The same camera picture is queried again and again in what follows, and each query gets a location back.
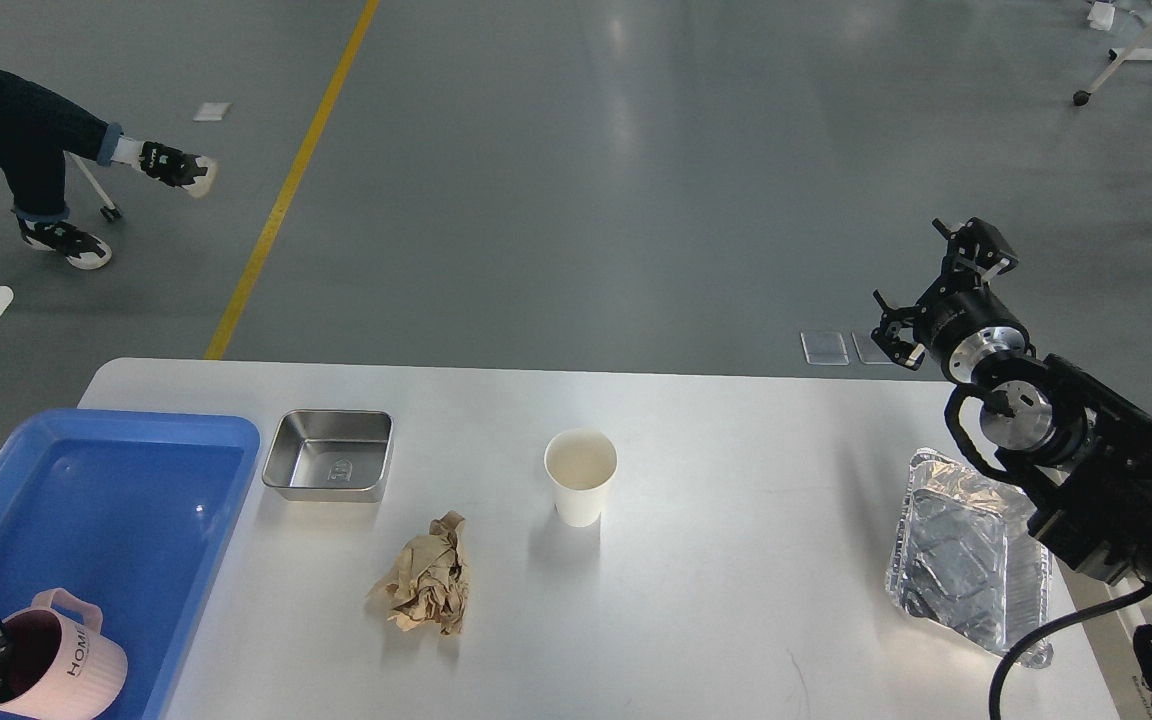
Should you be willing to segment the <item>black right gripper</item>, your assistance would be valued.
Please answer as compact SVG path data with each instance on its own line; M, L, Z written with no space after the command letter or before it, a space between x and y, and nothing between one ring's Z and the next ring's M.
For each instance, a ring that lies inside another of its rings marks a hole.
M879 323L870 340L892 364L918 372L929 355L947 381L970 384L987 357L1032 353L1028 329L988 286L1018 268L1020 256L980 218L955 225L935 218L933 227L947 243L935 286L909 306L872 291Z

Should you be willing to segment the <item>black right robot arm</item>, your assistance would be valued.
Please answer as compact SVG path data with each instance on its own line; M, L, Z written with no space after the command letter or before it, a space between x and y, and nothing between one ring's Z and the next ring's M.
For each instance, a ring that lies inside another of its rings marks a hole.
M1030 647L1152 596L1152 416L1071 361L1038 356L990 286L1020 264L995 225L973 217L933 227L946 242L940 274L914 305L879 301L870 338L892 364L933 361L952 382L948 433L983 477L1033 502L1034 541L1085 577L1114 585L1134 574L1140 584L1011 644L990 683L988 715L998 719L1007 675ZM1135 628L1132 651L1152 694L1152 624Z

